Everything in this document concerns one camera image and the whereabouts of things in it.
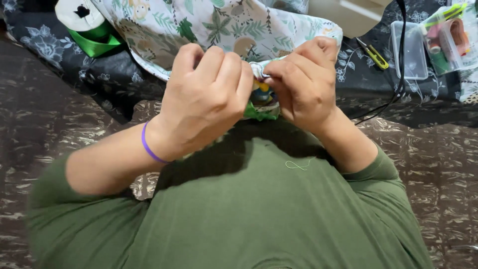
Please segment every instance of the forearm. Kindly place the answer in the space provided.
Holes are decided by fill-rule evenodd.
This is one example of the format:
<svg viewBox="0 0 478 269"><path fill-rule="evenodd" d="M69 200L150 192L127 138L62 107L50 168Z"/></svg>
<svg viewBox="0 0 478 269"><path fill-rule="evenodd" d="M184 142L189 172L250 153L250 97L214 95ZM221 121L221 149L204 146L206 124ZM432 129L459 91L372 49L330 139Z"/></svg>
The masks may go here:
<svg viewBox="0 0 478 269"><path fill-rule="evenodd" d="M375 143L339 108L313 133L335 160L340 172L361 171L377 157L378 149Z"/></svg>
<svg viewBox="0 0 478 269"><path fill-rule="evenodd" d="M137 176L160 171L164 164L151 158L142 145L143 127L136 125L72 153L66 163L66 178L72 189L86 195L116 194ZM153 152L160 152L161 139L149 137L150 133L146 132L148 145Z"/></svg>

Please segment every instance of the thread snips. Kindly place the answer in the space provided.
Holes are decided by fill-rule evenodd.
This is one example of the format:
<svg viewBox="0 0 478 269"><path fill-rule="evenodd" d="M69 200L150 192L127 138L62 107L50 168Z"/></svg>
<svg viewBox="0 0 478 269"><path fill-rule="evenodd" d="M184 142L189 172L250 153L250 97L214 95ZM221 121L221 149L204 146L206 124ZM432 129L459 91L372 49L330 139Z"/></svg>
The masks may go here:
<svg viewBox="0 0 478 269"><path fill-rule="evenodd" d="M372 47L372 45L365 44L360 38L356 37L358 44L367 52L372 61L380 67L380 69L385 70L389 67L389 64L385 59L378 53L378 51Z"/></svg>

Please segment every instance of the person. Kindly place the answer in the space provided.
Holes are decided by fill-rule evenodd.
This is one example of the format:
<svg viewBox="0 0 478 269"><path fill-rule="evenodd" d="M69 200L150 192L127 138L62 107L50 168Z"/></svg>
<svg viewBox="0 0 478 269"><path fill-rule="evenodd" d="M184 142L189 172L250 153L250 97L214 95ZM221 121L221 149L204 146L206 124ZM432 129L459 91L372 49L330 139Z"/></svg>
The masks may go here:
<svg viewBox="0 0 478 269"><path fill-rule="evenodd" d="M181 47L158 115L34 183L35 267L433 268L393 162L335 105L336 60L335 41L316 37L272 61L283 119L241 121L250 65ZM152 171L153 198L134 199L129 185Z"/></svg>

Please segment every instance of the jungle print fabric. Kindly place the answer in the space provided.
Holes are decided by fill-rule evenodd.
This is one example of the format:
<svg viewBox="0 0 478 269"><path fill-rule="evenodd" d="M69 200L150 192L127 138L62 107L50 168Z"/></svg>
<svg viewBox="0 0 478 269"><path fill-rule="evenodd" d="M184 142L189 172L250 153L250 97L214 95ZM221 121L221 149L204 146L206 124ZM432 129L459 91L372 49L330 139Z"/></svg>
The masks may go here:
<svg viewBox="0 0 478 269"><path fill-rule="evenodd" d="M136 62L168 80L179 47L217 45L265 66L315 36L342 42L335 23L307 16L308 0L92 0Z"/></svg>

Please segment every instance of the sleeve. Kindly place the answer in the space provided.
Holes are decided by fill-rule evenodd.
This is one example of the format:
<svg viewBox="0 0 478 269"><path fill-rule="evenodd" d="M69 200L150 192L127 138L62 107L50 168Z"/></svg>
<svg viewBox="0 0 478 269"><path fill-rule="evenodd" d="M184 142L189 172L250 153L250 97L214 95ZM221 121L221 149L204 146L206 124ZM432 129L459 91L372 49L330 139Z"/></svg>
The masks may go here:
<svg viewBox="0 0 478 269"><path fill-rule="evenodd" d="M26 224L35 267L120 267L149 203L126 192L79 195L66 181L67 158L54 161L29 196Z"/></svg>
<svg viewBox="0 0 478 269"><path fill-rule="evenodd" d="M363 204L397 236L416 262L431 266L420 225L399 178L393 161L380 149L375 160L357 173L345 174L353 191Z"/></svg>

